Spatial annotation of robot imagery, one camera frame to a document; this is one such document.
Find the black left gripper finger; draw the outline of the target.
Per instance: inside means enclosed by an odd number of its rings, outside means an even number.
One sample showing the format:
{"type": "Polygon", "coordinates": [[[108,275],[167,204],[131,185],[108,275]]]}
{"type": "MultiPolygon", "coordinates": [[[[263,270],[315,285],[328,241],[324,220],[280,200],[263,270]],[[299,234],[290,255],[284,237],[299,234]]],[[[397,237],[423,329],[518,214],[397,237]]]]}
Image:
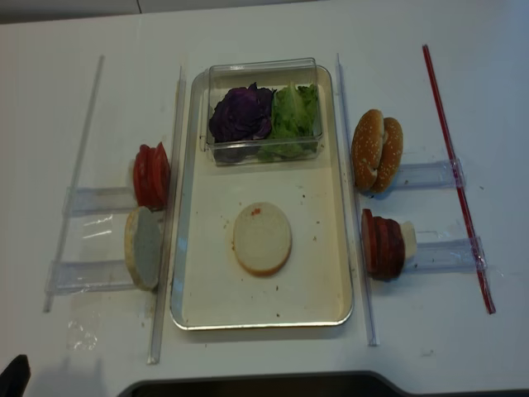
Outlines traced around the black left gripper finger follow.
{"type": "Polygon", "coordinates": [[[22,397],[30,378],[27,355],[16,356],[0,375],[0,396],[22,397]]]}

